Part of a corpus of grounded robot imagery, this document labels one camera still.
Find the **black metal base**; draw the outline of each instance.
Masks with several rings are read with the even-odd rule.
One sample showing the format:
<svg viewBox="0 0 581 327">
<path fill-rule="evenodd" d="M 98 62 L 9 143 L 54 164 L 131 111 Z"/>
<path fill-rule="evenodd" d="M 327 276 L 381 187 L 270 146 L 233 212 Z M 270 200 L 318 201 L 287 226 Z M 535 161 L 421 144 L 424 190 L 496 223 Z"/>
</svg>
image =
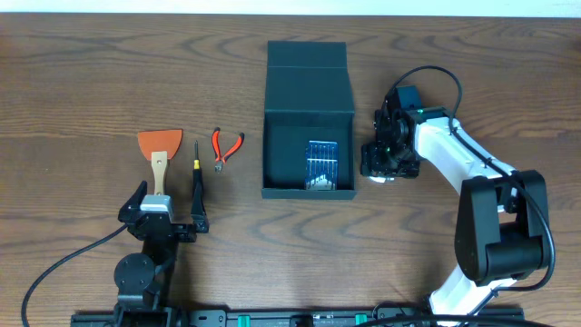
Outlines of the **black metal base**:
<svg viewBox="0 0 581 327">
<path fill-rule="evenodd" d="M 133 312 L 131 317 L 119 319 L 119 314 L 75 314 L 71 327 L 347 327 L 377 318 L 403 315 L 421 315 L 414 307 L 382 307 L 372 310 L 345 311 L 288 311 L 288 312 L 226 312 L 224 310 L 199 310 L 188 312 L 188 322 L 176 319 L 181 313 L 176 309 L 162 312 Z M 480 316 L 525 319 L 520 308 L 485 308 Z M 393 327 L 428 327 L 428 322 L 394 323 Z"/>
</svg>

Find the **wood grain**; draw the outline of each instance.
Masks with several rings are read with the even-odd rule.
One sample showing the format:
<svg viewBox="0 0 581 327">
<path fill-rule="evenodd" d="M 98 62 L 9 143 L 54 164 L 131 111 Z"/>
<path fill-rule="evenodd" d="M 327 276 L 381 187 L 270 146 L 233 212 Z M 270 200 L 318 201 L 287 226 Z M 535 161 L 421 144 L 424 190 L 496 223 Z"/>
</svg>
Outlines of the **wood grain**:
<svg viewBox="0 0 581 327">
<path fill-rule="evenodd" d="M 181 247 L 175 303 L 371 306 L 414 302 L 444 282 L 455 265 L 458 196 L 428 163 L 413 181 L 358 176 L 352 202 L 261 199 L 268 40 L 347 42 L 358 148 L 372 138 L 372 113 L 399 75 L 422 64 L 455 72 L 466 130 L 503 161 L 547 179 L 554 278 L 540 292 L 495 302 L 521 305 L 539 322 L 581 323 L 581 21 L 0 15 L 0 25 L 0 325 L 20 325 L 33 280 L 115 230 L 134 188 L 153 182 L 137 145 L 141 130 L 184 130 L 167 176 L 184 221 L 200 142 L 212 227 Z M 456 96 L 437 72 L 409 83 L 425 104 L 451 105 Z M 215 126 L 225 143 L 246 134 L 221 175 L 212 171 Z M 110 310 L 114 266 L 138 251 L 123 233 L 59 268 L 35 292 L 31 324 L 65 326 L 74 311 Z"/>
</svg>

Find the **open box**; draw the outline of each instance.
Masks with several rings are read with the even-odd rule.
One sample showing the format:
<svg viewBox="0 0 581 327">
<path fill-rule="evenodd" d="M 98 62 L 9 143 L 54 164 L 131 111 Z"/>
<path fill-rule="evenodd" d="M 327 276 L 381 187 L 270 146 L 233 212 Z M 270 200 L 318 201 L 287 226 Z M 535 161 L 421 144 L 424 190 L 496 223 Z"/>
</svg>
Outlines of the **open box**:
<svg viewBox="0 0 581 327">
<path fill-rule="evenodd" d="M 355 106 L 344 43 L 269 41 L 262 198 L 350 200 Z M 338 144 L 336 190 L 305 189 L 309 141 Z"/>
</svg>

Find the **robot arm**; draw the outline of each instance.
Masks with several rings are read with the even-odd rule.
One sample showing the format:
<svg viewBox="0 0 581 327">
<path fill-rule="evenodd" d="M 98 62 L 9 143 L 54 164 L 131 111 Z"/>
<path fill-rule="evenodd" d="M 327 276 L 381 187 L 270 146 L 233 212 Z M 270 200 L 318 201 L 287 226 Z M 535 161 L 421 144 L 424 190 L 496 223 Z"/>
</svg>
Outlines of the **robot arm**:
<svg viewBox="0 0 581 327">
<path fill-rule="evenodd" d="M 496 167 L 518 181 L 548 217 L 543 177 L 519 172 L 500 162 L 462 130 L 459 136 L 484 157 L 483 162 L 449 130 L 450 113 L 424 108 L 414 86 L 398 87 L 375 114 L 376 141 L 361 148 L 361 173 L 374 181 L 415 178 L 421 161 L 429 161 L 460 195 L 455 252 L 458 266 L 429 296 L 435 314 L 476 314 L 495 294 L 547 267 L 551 256 L 540 217 Z M 498 213 L 515 213 L 500 223 Z M 456 322 L 439 322 L 454 326 Z"/>
</svg>

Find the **orange scraper blade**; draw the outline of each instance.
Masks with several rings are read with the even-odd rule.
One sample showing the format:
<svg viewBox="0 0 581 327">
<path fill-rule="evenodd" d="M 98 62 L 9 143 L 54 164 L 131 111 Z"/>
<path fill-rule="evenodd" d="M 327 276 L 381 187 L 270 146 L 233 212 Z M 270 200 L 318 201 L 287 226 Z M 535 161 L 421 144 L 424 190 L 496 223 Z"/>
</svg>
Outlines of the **orange scraper blade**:
<svg viewBox="0 0 581 327">
<path fill-rule="evenodd" d="M 165 151 L 167 158 L 172 159 L 180 148 L 182 130 L 146 131 L 137 134 L 139 147 L 147 160 L 152 160 L 152 153 Z"/>
</svg>

